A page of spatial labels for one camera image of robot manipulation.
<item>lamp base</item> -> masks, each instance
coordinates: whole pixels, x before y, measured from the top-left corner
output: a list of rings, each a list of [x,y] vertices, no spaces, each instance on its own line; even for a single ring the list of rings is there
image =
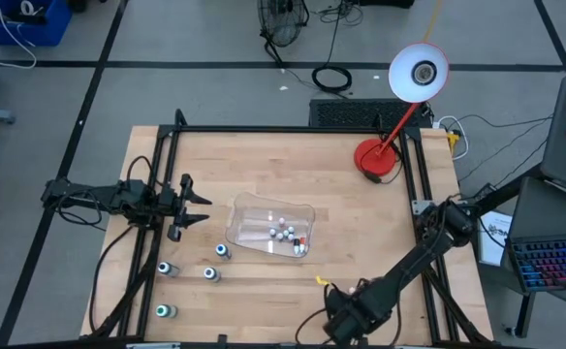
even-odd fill
[[[371,172],[378,176],[388,174],[395,166],[396,156],[392,147],[388,146],[377,155],[381,140],[372,139],[363,141],[354,152],[354,164],[361,172]]]

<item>gray floor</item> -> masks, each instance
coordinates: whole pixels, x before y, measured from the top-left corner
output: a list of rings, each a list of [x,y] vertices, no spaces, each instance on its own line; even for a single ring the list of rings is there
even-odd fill
[[[337,1],[307,3],[317,11]],[[566,2],[544,3],[566,48]],[[36,48],[35,53],[47,61],[97,61],[117,4],[116,0],[104,5],[91,1],[89,12],[73,17],[58,48]],[[418,0],[409,11],[366,9],[362,25],[341,28],[333,61],[391,61],[400,49],[422,38],[433,4]],[[331,30],[332,25],[313,16],[299,39],[281,49],[283,58],[325,60]],[[267,62],[258,32],[254,0],[131,0],[110,60]],[[532,0],[445,0],[431,41],[445,50],[452,63],[561,63]],[[17,48],[0,48],[0,59],[26,59],[26,55]],[[297,73],[310,79],[310,70]],[[351,73],[354,98],[393,97],[387,71]],[[44,183],[56,175],[92,74],[93,69],[85,68],[0,68],[0,108],[17,117],[14,125],[0,124],[0,324],[40,221]],[[447,87],[431,104],[437,115],[476,113],[495,123],[544,117],[552,112],[563,76],[452,72]],[[70,179],[92,184],[115,180],[131,127],[171,122],[175,108],[182,108],[191,124],[306,125],[313,98],[329,96],[275,69],[107,68]],[[536,128],[464,180],[461,192],[472,194],[485,183],[500,180],[537,147],[549,124]],[[527,128],[497,130],[472,118],[464,126],[471,149],[456,162],[460,177]],[[541,152],[528,164],[540,157]],[[53,220],[11,343],[78,335],[101,243],[97,231]],[[516,339],[503,334],[502,326],[515,324],[519,296],[487,282],[484,290],[498,340],[566,348],[566,303],[539,297],[529,337]]]

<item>fan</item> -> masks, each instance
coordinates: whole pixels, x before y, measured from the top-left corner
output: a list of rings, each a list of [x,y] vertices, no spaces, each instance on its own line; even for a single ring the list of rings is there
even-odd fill
[[[309,21],[309,10],[304,0],[257,0],[257,11],[262,24],[260,36],[266,39],[264,49],[281,67],[283,61],[276,48],[294,42]]]

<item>rgb keyboard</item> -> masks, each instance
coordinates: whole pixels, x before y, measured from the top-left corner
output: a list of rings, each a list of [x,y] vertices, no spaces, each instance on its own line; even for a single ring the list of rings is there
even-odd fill
[[[559,290],[566,285],[566,240],[510,243],[525,291]]]

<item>white lamp shade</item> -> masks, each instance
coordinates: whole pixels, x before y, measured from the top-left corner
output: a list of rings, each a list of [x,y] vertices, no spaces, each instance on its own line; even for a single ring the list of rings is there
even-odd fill
[[[421,62],[431,62],[435,77],[428,84],[419,84],[413,79],[415,68]],[[449,61],[437,46],[427,43],[411,45],[397,54],[389,69],[389,85],[393,93],[408,103],[425,102],[438,94],[447,83]]]

